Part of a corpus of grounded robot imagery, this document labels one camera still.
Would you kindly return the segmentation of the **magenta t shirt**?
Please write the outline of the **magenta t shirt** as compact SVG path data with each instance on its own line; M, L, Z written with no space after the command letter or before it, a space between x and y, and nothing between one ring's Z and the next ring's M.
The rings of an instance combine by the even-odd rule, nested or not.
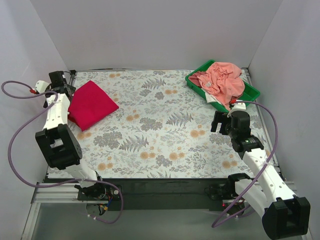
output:
M81 131L86 131L119 106L93 81L88 81L77 89L68 108L68 119Z

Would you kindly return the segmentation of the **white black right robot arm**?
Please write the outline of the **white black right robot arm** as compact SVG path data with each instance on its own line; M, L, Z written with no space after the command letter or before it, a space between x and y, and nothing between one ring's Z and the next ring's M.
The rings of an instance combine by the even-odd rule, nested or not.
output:
M259 183L255 186L255 180L245 173L230 175L227 195L232 199L241 196L261 217L263 229L272 240L307 234L311 205L305 197L297 196L267 162L263 144L251 134L249 114L241 110L216 111L211 131L215 132L218 125L219 133L230 137L233 150Z

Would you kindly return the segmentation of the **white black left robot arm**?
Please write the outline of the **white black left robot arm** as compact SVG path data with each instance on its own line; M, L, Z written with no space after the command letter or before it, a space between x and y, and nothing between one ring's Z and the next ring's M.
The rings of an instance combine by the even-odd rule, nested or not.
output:
M58 169L79 180L75 187L95 200L106 196L106 187L100 183L102 178L82 160L81 146L68 126L68 108L76 90L67 83L63 71L49 74L50 83L38 81L37 94L44 93L43 107L47 110L46 121L41 131L35 134L36 142L52 169Z

